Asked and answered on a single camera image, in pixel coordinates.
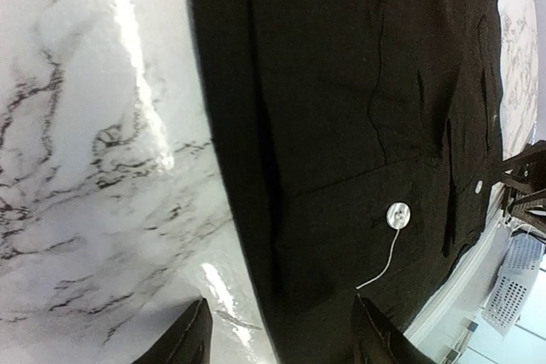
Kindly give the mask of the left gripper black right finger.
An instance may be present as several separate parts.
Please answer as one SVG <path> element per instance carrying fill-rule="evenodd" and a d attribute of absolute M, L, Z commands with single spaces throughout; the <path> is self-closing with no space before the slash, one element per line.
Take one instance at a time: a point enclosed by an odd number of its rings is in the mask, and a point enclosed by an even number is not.
<path fill-rule="evenodd" d="M 355 363 L 431 364 L 368 298 L 355 296 L 351 309 Z"/>

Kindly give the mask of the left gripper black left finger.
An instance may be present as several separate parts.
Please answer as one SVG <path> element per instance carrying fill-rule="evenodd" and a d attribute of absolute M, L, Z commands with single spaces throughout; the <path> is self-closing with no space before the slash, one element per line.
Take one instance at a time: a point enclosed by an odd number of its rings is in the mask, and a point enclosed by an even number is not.
<path fill-rule="evenodd" d="M 193 301 L 134 364 L 209 364 L 213 319 L 205 298 Z"/>

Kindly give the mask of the black long sleeve shirt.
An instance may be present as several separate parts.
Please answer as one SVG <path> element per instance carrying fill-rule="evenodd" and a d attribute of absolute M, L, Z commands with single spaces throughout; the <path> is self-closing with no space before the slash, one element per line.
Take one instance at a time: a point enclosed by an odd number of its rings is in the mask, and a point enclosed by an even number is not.
<path fill-rule="evenodd" d="M 478 240 L 502 157 L 497 0 L 191 0 L 229 204 L 283 363 L 396 348 Z"/>

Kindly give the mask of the aluminium frame rail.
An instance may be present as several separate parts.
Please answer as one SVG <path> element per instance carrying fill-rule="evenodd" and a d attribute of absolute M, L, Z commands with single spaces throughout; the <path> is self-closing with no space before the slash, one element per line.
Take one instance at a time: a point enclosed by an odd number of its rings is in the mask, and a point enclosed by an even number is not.
<path fill-rule="evenodd" d="M 535 286 L 504 335 L 484 318 L 486 304 L 508 251 L 515 221 L 501 211 L 487 219 L 478 243 L 429 299 L 404 336 L 436 363 L 544 363 L 545 261 Z"/>

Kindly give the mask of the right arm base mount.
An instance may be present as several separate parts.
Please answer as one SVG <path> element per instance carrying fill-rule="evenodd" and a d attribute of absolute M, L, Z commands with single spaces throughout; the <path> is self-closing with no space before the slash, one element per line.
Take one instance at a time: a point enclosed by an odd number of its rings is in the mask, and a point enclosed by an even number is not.
<path fill-rule="evenodd" d="M 499 163 L 496 173 L 508 189 L 504 211 L 545 234 L 545 140 Z"/>

